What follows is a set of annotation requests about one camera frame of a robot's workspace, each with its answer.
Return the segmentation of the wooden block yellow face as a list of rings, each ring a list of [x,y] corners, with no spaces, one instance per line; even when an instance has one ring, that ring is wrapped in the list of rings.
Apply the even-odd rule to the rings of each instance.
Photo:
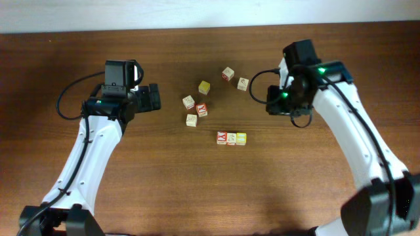
[[[245,146],[247,143],[247,134],[244,132],[236,133],[236,144],[239,146]]]

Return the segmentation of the wooden block red top leaf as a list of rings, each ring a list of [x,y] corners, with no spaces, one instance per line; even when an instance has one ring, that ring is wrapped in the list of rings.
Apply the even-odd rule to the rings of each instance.
[[[217,132],[217,144],[226,145],[227,144],[227,132],[218,131]]]

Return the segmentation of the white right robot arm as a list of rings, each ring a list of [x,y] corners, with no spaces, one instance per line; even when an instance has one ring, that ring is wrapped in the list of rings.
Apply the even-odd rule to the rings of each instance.
[[[310,229],[309,235],[396,235],[419,225],[419,175],[410,173],[382,139],[342,62],[323,63],[309,39],[286,46],[280,103],[290,118],[321,115],[357,189],[338,219]]]

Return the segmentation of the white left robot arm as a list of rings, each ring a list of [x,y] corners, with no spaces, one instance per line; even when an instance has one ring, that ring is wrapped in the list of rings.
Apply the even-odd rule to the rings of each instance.
[[[19,218],[19,235],[103,235],[95,220],[95,201],[108,160],[128,123],[138,113],[159,110],[157,84],[101,97],[93,92],[82,103],[77,139],[66,164],[39,206],[25,206]]]

